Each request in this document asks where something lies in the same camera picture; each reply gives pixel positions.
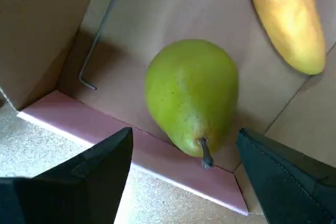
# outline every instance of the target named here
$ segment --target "pear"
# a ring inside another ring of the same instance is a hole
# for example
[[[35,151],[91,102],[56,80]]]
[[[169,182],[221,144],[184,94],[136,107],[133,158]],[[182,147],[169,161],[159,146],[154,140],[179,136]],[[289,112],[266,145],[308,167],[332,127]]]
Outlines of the pear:
[[[238,71],[219,46],[199,39],[174,42],[151,61],[145,77],[147,107],[184,153],[213,166],[238,99]]]

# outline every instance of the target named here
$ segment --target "speckled floor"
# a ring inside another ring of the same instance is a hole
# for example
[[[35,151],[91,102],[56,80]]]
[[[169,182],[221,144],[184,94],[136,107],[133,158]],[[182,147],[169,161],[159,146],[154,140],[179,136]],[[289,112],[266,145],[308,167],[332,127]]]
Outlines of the speckled floor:
[[[85,147],[17,118],[16,112],[7,103],[0,108],[0,177],[34,176],[83,150]],[[244,217],[148,174],[131,169],[115,223],[266,224],[267,222],[263,216]]]

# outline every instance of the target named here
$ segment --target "cardboard wall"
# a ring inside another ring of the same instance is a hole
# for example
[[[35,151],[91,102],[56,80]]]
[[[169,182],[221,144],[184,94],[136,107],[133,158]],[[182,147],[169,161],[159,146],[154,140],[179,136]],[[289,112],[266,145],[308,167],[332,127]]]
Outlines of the cardboard wall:
[[[0,89],[21,109],[56,87],[90,0],[0,0]]]
[[[266,135],[336,167],[336,47],[325,72],[310,78]]]
[[[240,75],[238,114],[216,164],[234,171],[240,161],[234,141],[248,126],[265,132],[307,76],[274,51],[250,0],[117,0],[92,55],[83,86],[77,74],[109,0],[91,0],[60,90],[82,102],[168,141],[144,103],[146,68],[165,45],[183,38],[210,40],[236,61]],[[336,0],[317,0],[327,50],[336,41]]]

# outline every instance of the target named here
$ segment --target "metal rod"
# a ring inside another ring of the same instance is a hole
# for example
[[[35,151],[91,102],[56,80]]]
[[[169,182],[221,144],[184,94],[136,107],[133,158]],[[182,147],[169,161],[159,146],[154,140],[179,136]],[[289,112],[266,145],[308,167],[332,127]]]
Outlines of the metal rod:
[[[115,2],[116,2],[116,0],[111,0],[110,1],[110,4],[109,4],[109,6],[108,6],[108,8],[106,10],[106,13],[105,13],[105,15],[104,15],[104,17],[103,17],[100,25],[99,25],[98,31],[97,31],[96,36],[94,38],[94,41],[93,41],[93,43],[91,45],[90,51],[86,55],[85,61],[83,63],[82,68],[80,69],[80,72],[79,72],[79,75],[78,75],[78,80],[81,83],[83,83],[85,86],[87,86],[87,87],[89,87],[89,88],[91,88],[93,90],[96,90],[97,88],[95,86],[87,83],[86,81],[84,81],[82,75],[83,75],[84,70],[86,69],[86,65],[88,64],[88,61],[89,61],[89,59],[91,57],[91,54],[93,53],[94,48],[96,47],[96,44],[97,44],[97,42],[99,40],[99,37],[100,37],[100,34],[101,34],[102,30],[103,30],[103,27],[104,27],[104,25],[105,25],[105,23],[106,23],[106,21],[108,19],[108,16],[109,16],[110,12],[112,11],[112,9],[114,7]]]

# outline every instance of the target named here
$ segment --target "cardboard flap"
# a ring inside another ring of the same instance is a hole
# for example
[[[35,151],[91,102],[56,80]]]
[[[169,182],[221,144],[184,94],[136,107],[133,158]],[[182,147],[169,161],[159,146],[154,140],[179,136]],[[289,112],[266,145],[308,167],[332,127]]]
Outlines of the cardboard flap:
[[[0,0],[0,90],[18,110],[56,87],[90,0]]]

